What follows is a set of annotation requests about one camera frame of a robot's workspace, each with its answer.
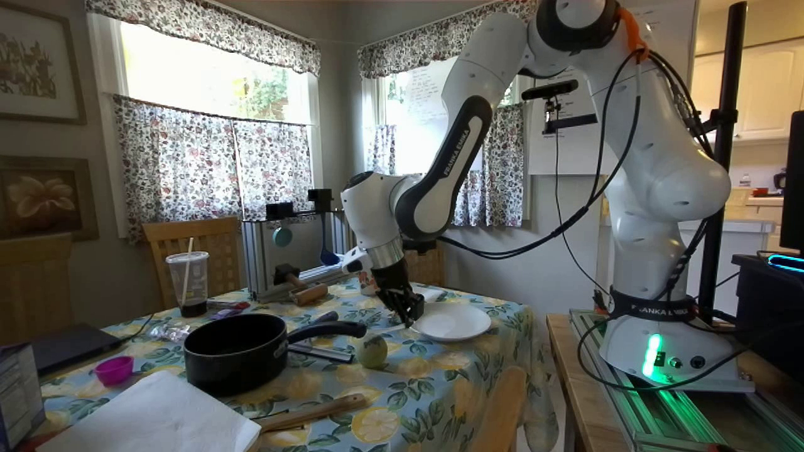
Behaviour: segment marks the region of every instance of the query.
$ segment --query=black pot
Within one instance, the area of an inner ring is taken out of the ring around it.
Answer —
[[[285,345],[309,335],[365,335],[355,322],[317,322],[285,333],[279,317],[240,313],[199,325],[182,338],[186,378],[225,397],[274,378],[285,363]]]

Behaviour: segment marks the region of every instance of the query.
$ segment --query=green light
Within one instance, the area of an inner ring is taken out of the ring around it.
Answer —
[[[660,352],[660,333],[651,333],[646,345],[646,359],[642,359],[642,377],[649,378],[652,377],[652,363],[659,352]]]

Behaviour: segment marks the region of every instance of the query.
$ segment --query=wooden chair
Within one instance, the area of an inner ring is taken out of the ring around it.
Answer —
[[[409,280],[420,280],[426,285],[444,285],[442,246],[436,244],[434,248],[426,248],[426,250],[406,248],[405,269]]]
[[[72,324],[67,232],[0,240],[0,344]]]
[[[194,250],[209,250],[209,297],[244,288],[240,279],[240,221],[209,219],[209,221],[175,221],[146,224],[146,237],[152,256],[152,269],[161,285],[161,307],[175,307],[172,280],[165,264],[169,254],[182,254],[194,237]]]

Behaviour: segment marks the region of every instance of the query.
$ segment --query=metal stand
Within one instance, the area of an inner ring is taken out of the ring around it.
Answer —
[[[743,49],[747,28],[747,3],[733,3],[729,6],[725,48],[723,48],[723,74],[721,74],[721,99],[718,99],[718,127],[715,127],[715,161],[729,171],[731,166],[731,137],[735,122],[735,92],[738,92],[738,67]],[[718,279],[723,210],[713,214],[705,226],[704,260],[701,260],[701,285],[698,285],[698,317],[711,324],[713,290]]]

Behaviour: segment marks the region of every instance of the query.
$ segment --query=napkin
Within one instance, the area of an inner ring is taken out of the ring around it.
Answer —
[[[195,389],[155,371],[52,437],[40,452],[199,452],[249,448],[258,425]]]

